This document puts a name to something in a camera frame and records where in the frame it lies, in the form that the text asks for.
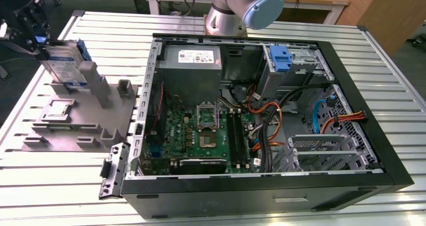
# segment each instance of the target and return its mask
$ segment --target gray 3d printed holder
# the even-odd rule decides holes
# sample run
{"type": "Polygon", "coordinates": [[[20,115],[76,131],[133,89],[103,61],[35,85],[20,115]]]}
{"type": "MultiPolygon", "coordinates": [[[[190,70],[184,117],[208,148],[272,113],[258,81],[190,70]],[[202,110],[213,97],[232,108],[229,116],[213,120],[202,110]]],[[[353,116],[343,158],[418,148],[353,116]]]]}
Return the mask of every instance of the gray 3d printed holder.
{"type": "Polygon", "coordinates": [[[137,86],[129,80],[108,84],[95,62],[79,67],[87,79],[83,89],[52,83],[56,92],[32,125],[24,151],[109,152],[125,140],[137,86]]]}

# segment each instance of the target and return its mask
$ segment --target metal slatted table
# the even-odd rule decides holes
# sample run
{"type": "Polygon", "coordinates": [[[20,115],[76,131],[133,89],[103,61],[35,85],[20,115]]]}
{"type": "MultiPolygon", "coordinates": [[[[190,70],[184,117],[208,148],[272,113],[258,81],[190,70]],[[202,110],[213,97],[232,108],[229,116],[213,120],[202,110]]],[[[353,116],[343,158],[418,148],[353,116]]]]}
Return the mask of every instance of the metal slatted table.
{"type": "MultiPolygon", "coordinates": [[[[85,40],[109,83],[125,78],[141,85],[152,33],[204,34],[202,22],[198,17],[85,12],[71,17],[59,38],[85,40]]],[[[53,94],[52,78],[40,67],[0,129],[0,225],[426,225],[426,104],[370,33],[354,26],[276,22],[249,36],[331,42],[415,184],[339,212],[144,220],[125,200],[99,201],[108,153],[20,150],[53,94]]]]}

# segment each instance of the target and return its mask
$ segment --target blue cable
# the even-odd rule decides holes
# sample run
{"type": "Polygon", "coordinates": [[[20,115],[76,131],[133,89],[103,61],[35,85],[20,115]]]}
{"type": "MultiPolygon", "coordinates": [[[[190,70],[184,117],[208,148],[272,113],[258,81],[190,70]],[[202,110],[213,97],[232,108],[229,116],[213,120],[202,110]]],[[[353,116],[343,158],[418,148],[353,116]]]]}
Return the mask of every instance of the blue cable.
{"type": "Polygon", "coordinates": [[[321,106],[322,103],[325,103],[326,100],[320,100],[313,107],[313,113],[312,113],[312,126],[313,126],[313,131],[316,134],[320,134],[320,126],[318,126],[318,117],[317,117],[317,113],[318,113],[318,108],[321,106]]]}

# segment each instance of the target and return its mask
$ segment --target green motherboard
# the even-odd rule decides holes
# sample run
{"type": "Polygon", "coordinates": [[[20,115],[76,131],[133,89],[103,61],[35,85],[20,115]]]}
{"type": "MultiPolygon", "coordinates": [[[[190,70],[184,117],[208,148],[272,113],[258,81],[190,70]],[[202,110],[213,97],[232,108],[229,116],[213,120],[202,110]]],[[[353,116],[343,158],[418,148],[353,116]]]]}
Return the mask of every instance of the green motherboard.
{"type": "MultiPolygon", "coordinates": [[[[149,172],[152,175],[168,175],[170,159],[176,158],[224,159],[228,162],[225,173],[253,173],[257,171],[249,162],[249,146],[245,138],[242,154],[245,154],[248,164],[232,163],[228,114],[229,112],[225,111],[218,111],[217,115],[212,114],[212,112],[201,111],[198,122],[210,123],[217,118],[217,129],[198,130],[196,110],[174,109],[168,112],[165,141],[162,145],[149,146],[152,153],[149,172]]],[[[242,135],[253,123],[253,117],[250,114],[237,115],[241,119],[242,128],[240,133],[242,135]]]]}

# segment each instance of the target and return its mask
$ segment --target label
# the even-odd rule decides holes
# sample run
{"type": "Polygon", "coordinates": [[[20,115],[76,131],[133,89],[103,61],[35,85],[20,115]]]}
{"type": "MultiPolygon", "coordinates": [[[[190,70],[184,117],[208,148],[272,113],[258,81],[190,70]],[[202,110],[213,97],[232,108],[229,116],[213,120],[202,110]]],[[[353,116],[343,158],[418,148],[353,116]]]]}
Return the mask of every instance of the label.
{"type": "Polygon", "coordinates": [[[256,92],[253,92],[253,97],[256,100],[260,100],[260,98],[261,98],[261,96],[256,92]]]}
{"type": "Polygon", "coordinates": [[[87,79],[76,68],[76,61],[72,57],[51,57],[48,66],[65,85],[80,86],[88,84],[87,79]]]}
{"type": "Polygon", "coordinates": [[[334,5],[347,5],[347,2],[342,2],[342,1],[333,1],[334,5]]]}
{"type": "Polygon", "coordinates": [[[212,50],[180,50],[178,63],[214,63],[212,50]]]}
{"type": "Polygon", "coordinates": [[[261,163],[262,163],[261,159],[254,158],[253,164],[254,164],[256,166],[261,166],[261,163]]]}

